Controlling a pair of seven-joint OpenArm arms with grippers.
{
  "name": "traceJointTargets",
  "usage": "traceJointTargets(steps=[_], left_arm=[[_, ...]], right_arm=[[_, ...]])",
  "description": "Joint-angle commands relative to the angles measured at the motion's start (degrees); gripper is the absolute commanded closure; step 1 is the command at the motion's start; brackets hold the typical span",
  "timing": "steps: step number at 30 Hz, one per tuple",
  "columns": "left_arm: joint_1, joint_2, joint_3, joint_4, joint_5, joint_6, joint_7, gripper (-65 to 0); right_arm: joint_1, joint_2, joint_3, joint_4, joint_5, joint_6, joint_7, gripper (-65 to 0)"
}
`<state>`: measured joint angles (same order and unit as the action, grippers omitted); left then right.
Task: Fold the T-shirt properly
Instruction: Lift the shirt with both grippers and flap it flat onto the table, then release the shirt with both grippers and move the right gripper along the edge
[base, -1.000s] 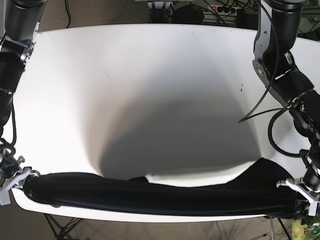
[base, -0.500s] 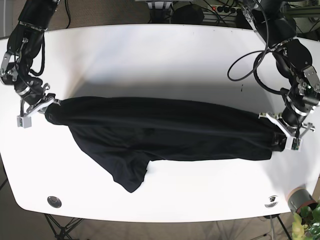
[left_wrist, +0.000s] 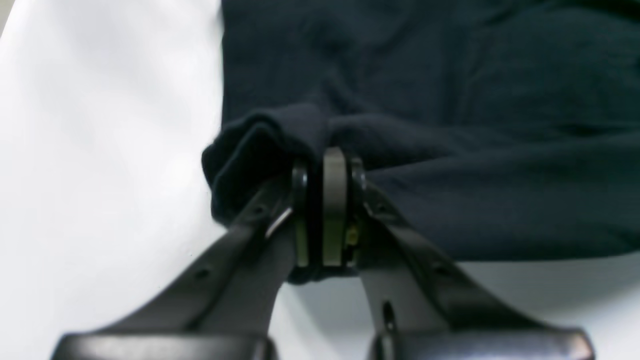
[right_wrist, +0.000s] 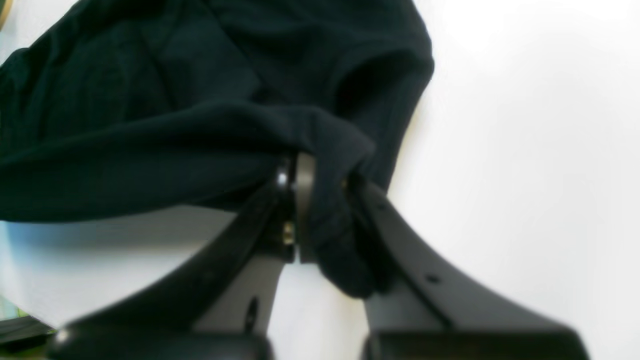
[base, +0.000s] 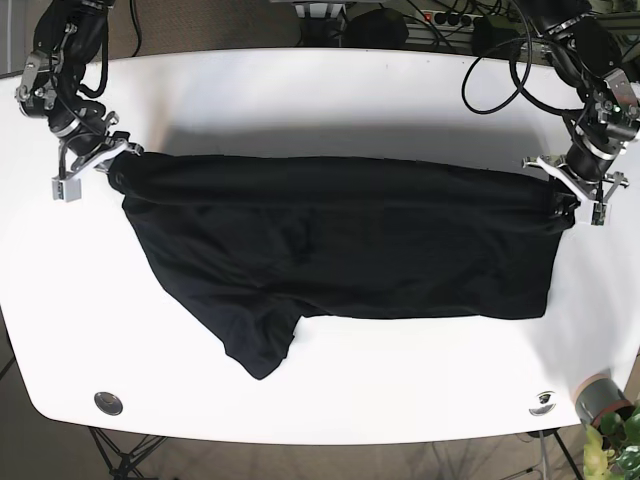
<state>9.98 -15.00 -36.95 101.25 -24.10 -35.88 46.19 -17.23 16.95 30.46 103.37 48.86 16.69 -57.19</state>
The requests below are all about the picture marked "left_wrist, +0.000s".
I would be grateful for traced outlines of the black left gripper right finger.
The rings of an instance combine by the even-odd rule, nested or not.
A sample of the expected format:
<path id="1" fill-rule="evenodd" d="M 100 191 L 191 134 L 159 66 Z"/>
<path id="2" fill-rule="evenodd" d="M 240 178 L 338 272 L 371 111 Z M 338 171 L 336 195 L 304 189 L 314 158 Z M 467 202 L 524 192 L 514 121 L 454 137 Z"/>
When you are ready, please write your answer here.
<path id="1" fill-rule="evenodd" d="M 340 148 L 323 158 L 322 266 L 354 272 L 374 320 L 370 360 L 593 360 L 579 328 L 532 319 L 406 221 Z"/>

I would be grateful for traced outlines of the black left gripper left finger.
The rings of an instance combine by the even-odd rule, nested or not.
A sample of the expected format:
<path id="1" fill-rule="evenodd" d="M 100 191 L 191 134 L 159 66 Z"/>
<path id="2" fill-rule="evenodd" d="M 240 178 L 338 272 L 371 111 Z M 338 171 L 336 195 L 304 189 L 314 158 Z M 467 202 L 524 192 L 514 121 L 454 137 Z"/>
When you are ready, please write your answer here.
<path id="1" fill-rule="evenodd" d="M 309 265 L 307 166 L 268 180 L 220 239 L 169 287 L 123 319 L 67 333 L 54 360 L 277 360 L 275 299 Z"/>

